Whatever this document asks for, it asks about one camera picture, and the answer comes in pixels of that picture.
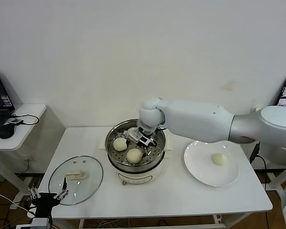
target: power cord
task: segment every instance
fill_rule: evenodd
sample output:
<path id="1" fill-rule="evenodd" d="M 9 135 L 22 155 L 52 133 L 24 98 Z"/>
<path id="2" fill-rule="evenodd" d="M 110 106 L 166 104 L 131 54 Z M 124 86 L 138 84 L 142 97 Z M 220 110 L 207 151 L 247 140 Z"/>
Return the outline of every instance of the power cord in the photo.
<path id="1" fill-rule="evenodd" d="M 14 219 L 13 221 L 9 222 L 7 225 L 4 225 L 4 226 L 1 227 L 0 229 L 3 229 L 3 228 L 5 228 L 5 227 L 7 227 L 7 226 L 10 226 L 10 224 L 12 224 L 13 222 L 15 222 L 15 221 L 17 221 L 17 220 L 19 220 L 19 219 L 21 219 L 22 217 L 25 217 L 25 216 L 27 216 L 27 215 L 22 215 L 22 216 L 20 216 L 20 217 L 18 217 L 18 218 L 16 218 L 16 219 Z"/>
<path id="2" fill-rule="evenodd" d="M 34 117 L 34 118 L 37 119 L 37 122 L 35 122 L 35 123 L 24 123 L 24 122 L 21 122 L 21 123 L 20 123 L 21 125 L 35 125 L 35 124 L 37 124 L 37 123 L 39 122 L 39 118 L 36 117 L 36 116 L 34 116 L 34 115 L 32 115 L 32 114 L 24 114 L 24 115 L 12 114 L 12 115 L 9 116 L 9 118 L 19 118 L 19 117 L 25 117 L 25 116 Z"/>
<path id="3" fill-rule="evenodd" d="M 30 167 L 30 160 L 29 159 L 26 159 L 24 160 L 26 163 L 27 163 L 27 168 L 25 170 L 23 170 L 22 172 L 20 172 L 19 174 L 17 174 L 16 176 L 20 176 L 22 173 L 25 173 L 26 171 L 29 170 L 29 167 Z"/>
<path id="4" fill-rule="evenodd" d="M 22 201 L 19 201 L 19 202 L 15 202 L 16 204 L 19 204 L 19 203 L 23 203 L 23 202 L 26 202 L 26 200 L 22 200 Z M 7 206 L 7 205 L 12 205 L 12 204 L 0 204 L 2 206 Z"/>
<path id="5" fill-rule="evenodd" d="M 4 222 L 3 222 L 3 226 L 5 226 L 5 223 L 7 222 L 8 223 L 7 225 L 9 226 L 9 229 L 10 229 L 10 222 L 9 222 L 9 219 L 8 219 L 9 212 L 10 212 L 10 208 L 8 209 L 8 212 L 6 213 L 6 216 L 5 216 L 5 219 L 4 219 Z"/>
<path id="6" fill-rule="evenodd" d="M 18 204 L 14 203 L 13 201 L 11 201 L 9 198 L 5 197 L 4 195 L 1 195 L 1 194 L 0 194 L 0 196 L 1 196 L 1 197 L 3 197 L 3 198 L 5 198 L 5 199 L 7 199 L 9 202 L 11 202 L 11 203 L 13 203 L 13 204 L 17 205 L 19 208 L 21 208 L 21 209 L 23 209 L 23 210 L 27 211 L 28 213 L 31 213 L 32 215 L 34 215 L 34 216 L 35 216 L 35 214 L 34 214 L 33 212 L 28 211 L 27 209 L 25 209 L 25 208 L 23 208 L 23 207 L 19 206 Z"/>
<path id="7" fill-rule="evenodd" d="M 266 187 L 267 187 L 267 166 L 266 166 L 266 161 L 260 155 L 256 155 L 256 157 L 259 157 L 260 159 L 262 159 L 263 163 L 264 163 L 264 166 L 265 166 L 265 192 L 266 192 Z M 265 212 L 265 213 L 266 213 L 267 228 L 269 229 L 268 215 L 267 215 L 267 212 Z"/>
<path id="8" fill-rule="evenodd" d="M 113 221 L 110 221 L 110 222 L 107 222 L 107 221 L 100 222 L 100 224 L 98 225 L 97 228 L 103 227 L 103 226 L 106 225 L 106 224 L 109 224 L 109 225 L 113 228 L 113 226 L 111 225 L 111 223 L 114 223 L 114 222 L 119 221 L 119 220 L 120 220 L 120 219 L 116 219 L 116 220 L 113 220 Z"/>

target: small white desk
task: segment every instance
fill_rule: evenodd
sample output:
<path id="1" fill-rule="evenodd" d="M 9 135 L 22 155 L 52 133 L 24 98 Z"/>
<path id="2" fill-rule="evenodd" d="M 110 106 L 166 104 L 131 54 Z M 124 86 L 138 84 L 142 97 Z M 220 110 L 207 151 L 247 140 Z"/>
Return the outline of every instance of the small white desk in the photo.
<path id="1" fill-rule="evenodd" d="M 46 110 L 45 104 L 20 104 L 15 105 L 14 114 L 16 115 L 34 115 L 38 118 L 41 117 Z M 37 120 L 34 117 L 26 116 L 21 117 L 26 123 L 35 123 Z M 0 138 L 0 151 L 14 151 L 21 147 L 24 140 L 27 138 L 31 130 L 35 125 L 19 125 L 15 127 L 15 133 L 12 137 L 7 139 Z M 24 183 L 19 177 L 17 177 L 12 171 L 10 171 L 4 162 L 0 160 L 0 175 L 11 182 L 22 193 L 29 192 L 29 186 Z"/>
<path id="2" fill-rule="evenodd" d="M 235 145 L 235 156 L 240 165 L 238 179 L 227 187 L 211 187 L 196 180 L 184 166 L 184 149 L 193 140 L 169 132 L 165 134 L 170 135 L 173 150 L 169 152 L 169 159 L 163 161 L 160 175 L 147 184 L 123 186 L 108 161 L 105 150 L 99 149 L 101 139 L 110 129 L 66 129 L 39 191 L 48 192 L 48 183 L 54 170 L 74 156 L 87 155 L 96 158 L 103 167 L 103 181 L 97 192 L 83 203 L 54 207 L 54 220 L 213 215 L 215 224 L 208 228 L 225 228 L 231 227 L 252 212 L 272 209 L 264 188 L 240 146 Z M 216 216 L 219 214 L 237 215 L 221 224 Z"/>

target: robotic arm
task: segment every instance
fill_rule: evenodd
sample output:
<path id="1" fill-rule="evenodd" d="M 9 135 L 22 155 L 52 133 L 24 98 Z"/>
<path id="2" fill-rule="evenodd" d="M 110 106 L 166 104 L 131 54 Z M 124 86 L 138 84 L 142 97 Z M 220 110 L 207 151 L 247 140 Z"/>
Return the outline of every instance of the robotic arm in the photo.
<path id="1" fill-rule="evenodd" d="M 286 164 L 286 107 L 269 106 L 255 114 L 233 115 L 224 108 L 184 100 L 147 100 L 139 110 L 138 128 L 129 138 L 148 145 L 158 127 L 202 142 L 228 140 L 247 144 L 258 140 L 260 152 L 270 161 Z M 286 221 L 286 190 L 282 198 Z"/>

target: electric steamer pot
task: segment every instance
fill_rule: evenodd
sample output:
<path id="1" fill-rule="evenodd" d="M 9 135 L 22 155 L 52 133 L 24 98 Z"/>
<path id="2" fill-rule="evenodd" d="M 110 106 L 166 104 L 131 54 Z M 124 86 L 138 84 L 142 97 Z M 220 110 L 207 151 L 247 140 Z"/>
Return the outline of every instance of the electric steamer pot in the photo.
<path id="1" fill-rule="evenodd" d="M 125 137 L 126 132 L 131 127 L 137 127 L 138 119 L 130 119 L 116 125 L 107 135 L 105 140 L 105 147 L 110 163 L 118 170 L 128 174 L 141 174 L 156 168 L 164 158 L 165 135 L 162 130 L 156 130 L 152 137 L 156 145 L 136 144 L 127 140 L 127 149 L 124 151 L 116 151 L 113 148 L 113 141 L 118 137 Z M 142 150 L 143 157 L 138 164 L 130 164 L 127 161 L 127 152 L 132 148 Z"/>

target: black cable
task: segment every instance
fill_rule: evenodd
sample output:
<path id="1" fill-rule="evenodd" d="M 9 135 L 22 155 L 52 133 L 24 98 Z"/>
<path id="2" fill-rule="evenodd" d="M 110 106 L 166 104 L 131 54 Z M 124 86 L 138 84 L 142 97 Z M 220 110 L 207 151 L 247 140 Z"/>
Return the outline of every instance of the black cable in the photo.
<path id="1" fill-rule="evenodd" d="M 16 176 L 20 176 L 22 173 L 25 173 L 26 171 L 28 171 L 29 170 L 29 167 L 30 167 L 30 161 L 28 160 L 27 161 L 27 168 L 25 169 L 25 170 L 23 170 L 22 172 L 20 172 L 19 174 L 17 174 Z"/>
<path id="2" fill-rule="evenodd" d="M 22 203 L 22 202 L 26 202 L 26 200 L 15 202 L 15 204 Z"/>
<path id="3" fill-rule="evenodd" d="M 7 221 L 7 223 L 8 223 L 8 224 L 10 223 L 10 222 L 9 222 L 9 220 L 8 220 L 7 218 L 6 218 L 6 221 Z M 4 224 L 5 224 L 5 223 L 4 223 Z M 9 229 L 11 229 L 11 228 L 10 228 L 10 224 L 9 224 Z"/>
<path id="4" fill-rule="evenodd" d="M 4 219 L 4 224 L 3 224 L 4 226 L 5 226 L 6 222 L 9 223 L 9 220 L 8 220 L 9 212 L 10 212 L 10 208 L 9 208 L 8 212 L 6 213 L 6 216 L 5 216 L 5 219 Z"/>
<path id="5" fill-rule="evenodd" d="M 160 226 L 160 223 L 161 223 L 161 222 L 165 223 L 166 226 L 168 226 L 168 227 L 170 226 L 164 219 L 161 219 L 161 220 L 158 221 L 157 227 Z"/>
<path id="6" fill-rule="evenodd" d="M 13 115 L 10 115 L 9 118 L 18 118 L 18 117 L 25 117 L 25 116 L 31 116 L 31 117 L 34 117 L 37 119 L 37 122 L 35 123 L 21 123 L 21 125 L 35 125 L 39 122 L 39 118 L 32 115 L 32 114 L 24 114 L 24 115 L 16 115 L 16 114 L 13 114 Z"/>
<path id="7" fill-rule="evenodd" d="M 259 157 L 263 160 L 264 166 L 265 166 L 265 192 L 266 192 L 266 186 L 267 186 L 267 166 L 266 166 L 266 161 L 260 156 L 260 155 L 256 155 L 256 157 Z M 266 213 L 266 221 L 267 221 L 267 228 L 269 229 L 269 223 L 268 223 L 268 215 L 267 212 Z"/>

